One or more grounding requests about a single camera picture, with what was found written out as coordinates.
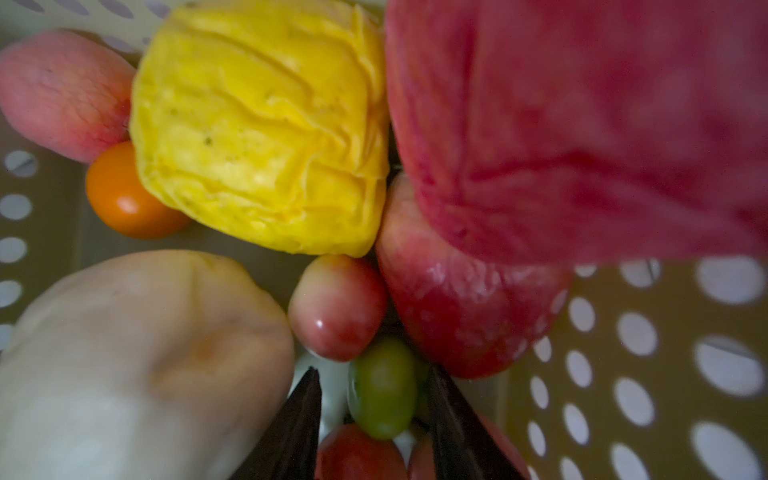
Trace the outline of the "red apple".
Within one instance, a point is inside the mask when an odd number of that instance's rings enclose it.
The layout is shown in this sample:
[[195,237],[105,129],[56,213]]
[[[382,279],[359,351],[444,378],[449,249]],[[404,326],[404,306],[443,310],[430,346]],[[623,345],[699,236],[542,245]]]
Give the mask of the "red apple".
[[573,272],[470,257],[428,224],[405,173],[391,183],[376,242],[379,270],[423,356],[454,377],[497,374],[550,329]]

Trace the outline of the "yellow crumpled lemon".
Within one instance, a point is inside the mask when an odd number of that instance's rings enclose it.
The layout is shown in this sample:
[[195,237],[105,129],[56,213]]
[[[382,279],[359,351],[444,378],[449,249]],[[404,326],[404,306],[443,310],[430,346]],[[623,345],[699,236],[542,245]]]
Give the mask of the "yellow crumpled lemon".
[[381,22],[345,1],[188,1],[132,88],[142,185],[166,206],[291,254],[361,257],[389,173]]

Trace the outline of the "light green plastic basket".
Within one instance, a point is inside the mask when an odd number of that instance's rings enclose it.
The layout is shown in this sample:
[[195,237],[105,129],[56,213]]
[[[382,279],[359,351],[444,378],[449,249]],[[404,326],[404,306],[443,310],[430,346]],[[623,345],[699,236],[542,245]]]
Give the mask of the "light green plastic basket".
[[[153,7],[145,1],[5,1],[1,51],[47,31],[71,31],[130,63],[136,70],[133,88],[157,30],[186,2]],[[397,174],[406,174],[387,82],[385,20],[390,2],[382,14],[361,5],[383,27],[389,173],[374,244],[365,255],[352,258],[370,260],[387,291],[387,310],[369,345],[381,336],[406,343],[416,358],[419,393],[421,372],[435,363],[407,334],[376,257],[389,187]],[[97,159],[84,164],[41,147],[18,134],[1,112],[2,159],[24,153],[36,158],[35,172],[1,173],[1,237],[19,244],[17,253],[1,262],[1,359],[23,313],[67,276],[142,252],[188,250],[228,258],[247,271],[287,318],[294,370],[285,401],[309,367],[319,372],[322,411],[316,467],[324,459],[344,465],[369,459],[367,478],[404,476],[405,463],[393,441],[369,437],[350,414],[348,372],[358,356],[347,362],[319,357],[291,328],[291,295],[307,266],[323,255],[265,248],[183,212],[191,223],[174,234],[156,239],[122,235],[98,218],[86,196],[86,172]],[[496,419],[525,458],[520,468],[525,477],[766,477],[767,250],[761,255],[641,257],[575,265],[509,264],[468,256],[510,266],[562,266],[573,272],[565,304],[548,332],[497,373],[501,382],[493,393],[499,403]],[[450,377],[456,385],[470,380]]]

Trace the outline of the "pink red pomegranate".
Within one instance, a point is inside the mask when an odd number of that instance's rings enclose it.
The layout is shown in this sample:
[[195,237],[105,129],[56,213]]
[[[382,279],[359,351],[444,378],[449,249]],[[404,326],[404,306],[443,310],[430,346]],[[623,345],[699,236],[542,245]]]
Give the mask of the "pink red pomegranate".
[[392,1],[418,205],[485,261],[767,250],[763,1]]

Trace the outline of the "small orange tomato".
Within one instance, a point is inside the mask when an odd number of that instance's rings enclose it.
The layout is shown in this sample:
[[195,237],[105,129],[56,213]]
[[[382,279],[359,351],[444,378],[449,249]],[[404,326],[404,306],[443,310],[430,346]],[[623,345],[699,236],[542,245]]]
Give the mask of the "small orange tomato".
[[88,167],[85,190],[98,218],[131,238],[162,238],[191,223],[188,216],[167,207],[143,187],[130,141],[109,148]]

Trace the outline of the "small red cherry fruit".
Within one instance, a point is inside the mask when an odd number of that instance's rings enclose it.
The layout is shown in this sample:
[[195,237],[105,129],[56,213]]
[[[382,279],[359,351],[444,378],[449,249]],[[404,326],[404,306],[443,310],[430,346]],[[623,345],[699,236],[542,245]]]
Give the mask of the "small red cherry fruit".
[[384,281],[370,260],[323,255],[304,270],[291,295],[288,318],[307,350],[347,362],[373,340],[387,303]]

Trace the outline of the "pink peach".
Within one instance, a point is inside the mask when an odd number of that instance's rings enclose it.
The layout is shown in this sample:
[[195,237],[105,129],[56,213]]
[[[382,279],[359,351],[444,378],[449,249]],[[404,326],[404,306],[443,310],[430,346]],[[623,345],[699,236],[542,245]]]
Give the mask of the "pink peach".
[[27,140],[90,164],[129,138],[135,73],[106,47],[47,31],[1,51],[1,112]]

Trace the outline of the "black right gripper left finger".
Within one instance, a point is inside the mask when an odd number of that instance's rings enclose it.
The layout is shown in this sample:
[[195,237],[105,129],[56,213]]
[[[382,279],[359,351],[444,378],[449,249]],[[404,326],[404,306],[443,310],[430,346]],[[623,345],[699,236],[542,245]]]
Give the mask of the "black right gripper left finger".
[[314,479],[321,411],[319,372],[309,367],[230,479]]

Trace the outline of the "small green grape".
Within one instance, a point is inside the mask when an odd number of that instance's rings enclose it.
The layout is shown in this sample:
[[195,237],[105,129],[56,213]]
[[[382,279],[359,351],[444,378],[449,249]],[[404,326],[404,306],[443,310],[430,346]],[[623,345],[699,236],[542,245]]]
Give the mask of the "small green grape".
[[395,336],[375,339],[349,366],[347,402],[359,428],[375,440],[392,440],[416,412],[416,358]]

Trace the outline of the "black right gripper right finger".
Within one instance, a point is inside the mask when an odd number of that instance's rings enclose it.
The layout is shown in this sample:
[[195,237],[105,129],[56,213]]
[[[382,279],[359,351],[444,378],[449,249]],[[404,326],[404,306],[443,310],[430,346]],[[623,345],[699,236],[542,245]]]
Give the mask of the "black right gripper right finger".
[[523,480],[450,375],[432,365],[427,374],[430,436],[438,480]]

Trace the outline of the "white garlic bulb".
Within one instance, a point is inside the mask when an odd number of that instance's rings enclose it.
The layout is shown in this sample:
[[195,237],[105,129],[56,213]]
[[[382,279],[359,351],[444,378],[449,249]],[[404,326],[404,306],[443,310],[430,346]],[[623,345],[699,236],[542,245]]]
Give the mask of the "white garlic bulb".
[[135,253],[67,276],[1,359],[5,479],[225,479],[285,401],[294,341],[237,262]]

